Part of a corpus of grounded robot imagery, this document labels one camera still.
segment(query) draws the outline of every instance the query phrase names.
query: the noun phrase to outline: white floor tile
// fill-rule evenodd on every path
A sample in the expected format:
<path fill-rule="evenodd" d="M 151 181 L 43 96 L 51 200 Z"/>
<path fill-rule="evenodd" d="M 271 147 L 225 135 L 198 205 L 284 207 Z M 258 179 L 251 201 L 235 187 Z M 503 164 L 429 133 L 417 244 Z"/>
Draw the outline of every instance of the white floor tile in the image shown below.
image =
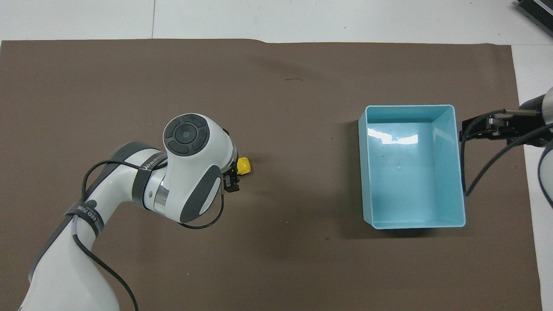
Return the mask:
<path fill-rule="evenodd" d="M 553 45 L 515 45 L 512 49 L 520 103 L 540 96 L 553 87 Z M 524 146 L 541 302 L 545 311 L 552 311 L 553 209 L 547 203 L 538 183 L 538 161 L 542 152 L 543 148 Z"/>
<path fill-rule="evenodd" d="M 157 0 L 154 38 L 553 44 L 505 0 Z"/>
<path fill-rule="evenodd" d="M 154 0 L 0 1 L 0 40 L 152 37 Z"/>

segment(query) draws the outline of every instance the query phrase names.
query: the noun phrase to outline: velcro strap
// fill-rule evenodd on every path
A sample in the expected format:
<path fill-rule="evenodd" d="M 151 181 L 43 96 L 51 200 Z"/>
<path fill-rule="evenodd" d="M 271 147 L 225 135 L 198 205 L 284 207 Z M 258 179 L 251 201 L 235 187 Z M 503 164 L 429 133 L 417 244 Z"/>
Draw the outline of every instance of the velcro strap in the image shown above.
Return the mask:
<path fill-rule="evenodd" d="M 146 185 L 148 184 L 148 180 L 150 179 L 154 168 L 165 159 L 167 159 L 167 154 L 158 152 L 149 157 L 140 166 L 140 169 L 137 171 L 137 175 L 134 177 L 132 190 L 133 202 L 136 205 L 149 210 L 144 204 L 144 192 L 146 191 Z"/>
<path fill-rule="evenodd" d="M 98 235 L 104 228 L 104 223 L 102 217 L 100 216 L 100 213 L 98 213 L 97 210 L 86 205 L 86 203 L 82 201 L 77 201 L 73 203 L 73 205 L 67 210 L 65 215 L 77 215 L 78 217 L 84 219 L 86 222 L 88 222 L 96 237 L 98 237 Z"/>

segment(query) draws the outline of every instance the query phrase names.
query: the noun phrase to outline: plastic bin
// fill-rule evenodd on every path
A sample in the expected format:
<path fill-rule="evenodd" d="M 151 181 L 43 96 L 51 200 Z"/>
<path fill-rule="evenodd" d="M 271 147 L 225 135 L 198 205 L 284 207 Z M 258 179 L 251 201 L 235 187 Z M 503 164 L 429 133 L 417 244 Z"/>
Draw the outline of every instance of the plastic bin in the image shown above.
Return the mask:
<path fill-rule="evenodd" d="M 359 150 L 363 218 L 374 228 L 465 225 L 453 106 L 368 106 Z"/>

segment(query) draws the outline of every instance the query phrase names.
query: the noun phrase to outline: yellow toy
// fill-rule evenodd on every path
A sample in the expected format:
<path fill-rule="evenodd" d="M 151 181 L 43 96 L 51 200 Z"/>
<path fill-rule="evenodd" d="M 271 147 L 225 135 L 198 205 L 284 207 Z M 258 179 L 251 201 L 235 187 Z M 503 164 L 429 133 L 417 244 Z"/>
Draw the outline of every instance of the yellow toy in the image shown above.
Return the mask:
<path fill-rule="evenodd" d="M 236 163 L 236 168 L 238 170 L 238 175 L 246 175 L 252 171 L 252 167 L 249 165 L 249 160 L 246 157 L 238 159 Z"/>

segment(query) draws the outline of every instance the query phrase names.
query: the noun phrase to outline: brown mat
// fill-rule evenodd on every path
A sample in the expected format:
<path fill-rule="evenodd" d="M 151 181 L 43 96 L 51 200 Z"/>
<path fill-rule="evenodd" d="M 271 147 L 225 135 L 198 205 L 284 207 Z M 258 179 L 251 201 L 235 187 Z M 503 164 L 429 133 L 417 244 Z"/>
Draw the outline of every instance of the brown mat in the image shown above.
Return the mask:
<path fill-rule="evenodd" d="M 378 231 L 362 218 L 363 109 L 449 103 L 460 124 L 516 108 L 509 46 L 3 42 L 0 83 L 2 310 L 23 301 L 85 171 L 132 140 L 163 147 L 165 124 L 185 112 L 228 129 L 254 172 L 206 230 L 117 210 L 94 251 L 141 309 L 541 309 L 521 148 L 466 200 L 463 228 Z M 503 145 L 470 142 L 468 177 Z"/>

